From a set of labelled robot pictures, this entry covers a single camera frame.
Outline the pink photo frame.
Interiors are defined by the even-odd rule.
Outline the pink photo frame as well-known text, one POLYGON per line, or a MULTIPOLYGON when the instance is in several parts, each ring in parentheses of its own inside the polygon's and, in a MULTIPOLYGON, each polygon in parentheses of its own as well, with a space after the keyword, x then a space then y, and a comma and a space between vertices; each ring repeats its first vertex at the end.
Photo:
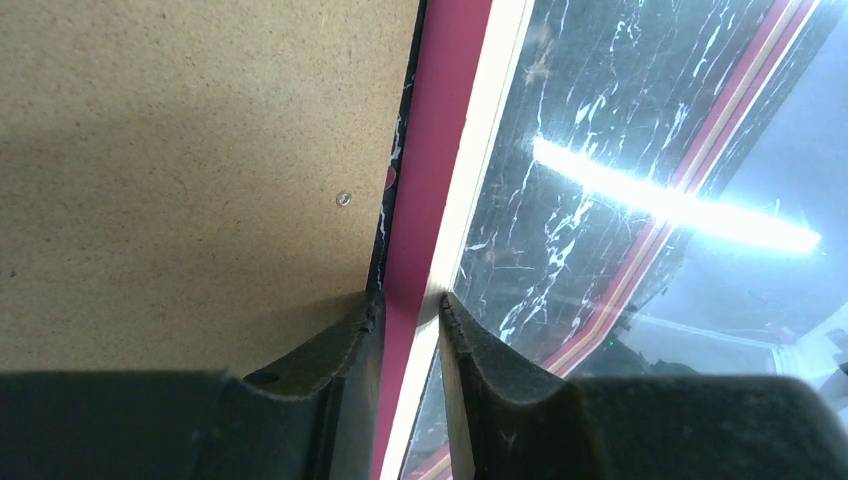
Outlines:
POLYGON ((571 373, 646 285, 730 138, 822 1, 481 1, 470 33, 427 5, 383 280, 373 477, 450 472, 428 420, 450 291, 571 373))

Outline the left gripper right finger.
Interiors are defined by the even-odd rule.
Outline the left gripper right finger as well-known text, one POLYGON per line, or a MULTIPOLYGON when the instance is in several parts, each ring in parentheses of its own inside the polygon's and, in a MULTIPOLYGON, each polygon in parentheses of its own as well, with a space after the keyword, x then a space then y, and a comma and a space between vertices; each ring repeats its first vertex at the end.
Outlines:
POLYGON ((847 436, 781 376, 560 378, 452 293, 440 358, 456 479, 843 479, 847 436))

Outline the brown cardboard backing board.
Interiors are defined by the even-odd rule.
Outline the brown cardboard backing board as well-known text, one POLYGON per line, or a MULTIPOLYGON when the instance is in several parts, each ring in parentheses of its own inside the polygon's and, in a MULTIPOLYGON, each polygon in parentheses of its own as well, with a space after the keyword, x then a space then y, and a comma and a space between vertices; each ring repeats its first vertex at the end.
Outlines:
POLYGON ((365 290, 415 1, 5 1, 1 367, 246 374, 365 290))

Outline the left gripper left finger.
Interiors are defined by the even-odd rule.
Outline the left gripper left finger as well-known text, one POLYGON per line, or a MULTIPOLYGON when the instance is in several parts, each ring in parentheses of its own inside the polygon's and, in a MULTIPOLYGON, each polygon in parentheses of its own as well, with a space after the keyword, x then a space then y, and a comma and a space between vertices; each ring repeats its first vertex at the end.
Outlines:
POLYGON ((247 376, 31 371, 1 377, 5 479, 367 479, 381 293, 247 376))

